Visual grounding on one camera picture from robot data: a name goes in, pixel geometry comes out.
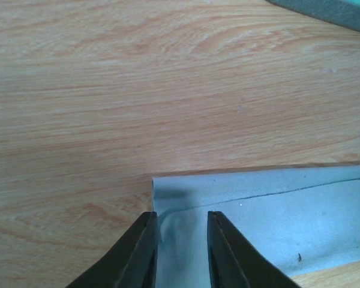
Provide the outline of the grey-green glasses case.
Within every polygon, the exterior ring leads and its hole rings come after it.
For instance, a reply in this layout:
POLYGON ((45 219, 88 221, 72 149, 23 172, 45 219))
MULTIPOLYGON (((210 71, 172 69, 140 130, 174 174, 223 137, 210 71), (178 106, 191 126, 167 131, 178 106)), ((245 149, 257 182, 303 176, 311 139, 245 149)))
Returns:
POLYGON ((360 32, 360 1, 268 0, 276 6, 360 32))

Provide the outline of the light blue cleaning cloth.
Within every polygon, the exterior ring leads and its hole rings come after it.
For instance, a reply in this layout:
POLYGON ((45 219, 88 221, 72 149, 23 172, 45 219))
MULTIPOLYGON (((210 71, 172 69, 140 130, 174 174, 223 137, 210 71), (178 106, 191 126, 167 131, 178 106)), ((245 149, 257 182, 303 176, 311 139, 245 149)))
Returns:
POLYGON ((209 211, 289 276, 360 261, 360 166, 154 178, 157 287, 209 287, 209 211))

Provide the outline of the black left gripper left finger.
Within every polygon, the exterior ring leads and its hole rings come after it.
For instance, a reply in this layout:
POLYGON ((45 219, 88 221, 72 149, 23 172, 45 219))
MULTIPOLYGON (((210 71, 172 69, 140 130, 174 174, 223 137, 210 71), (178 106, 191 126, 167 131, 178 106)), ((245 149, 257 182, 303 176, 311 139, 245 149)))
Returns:
POLYGON ((144 212, 95 264, 68 287, 155 287, 157 213, 144 212))

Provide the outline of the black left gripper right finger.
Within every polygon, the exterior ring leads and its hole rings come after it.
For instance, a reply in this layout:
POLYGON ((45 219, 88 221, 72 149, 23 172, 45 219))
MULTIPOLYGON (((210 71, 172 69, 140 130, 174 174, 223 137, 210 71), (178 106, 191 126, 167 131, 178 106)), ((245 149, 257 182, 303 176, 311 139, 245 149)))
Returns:
POLYGON ((299 287, 264 258, 220 211, 208 212, 207 242, 212 287, 299 287))

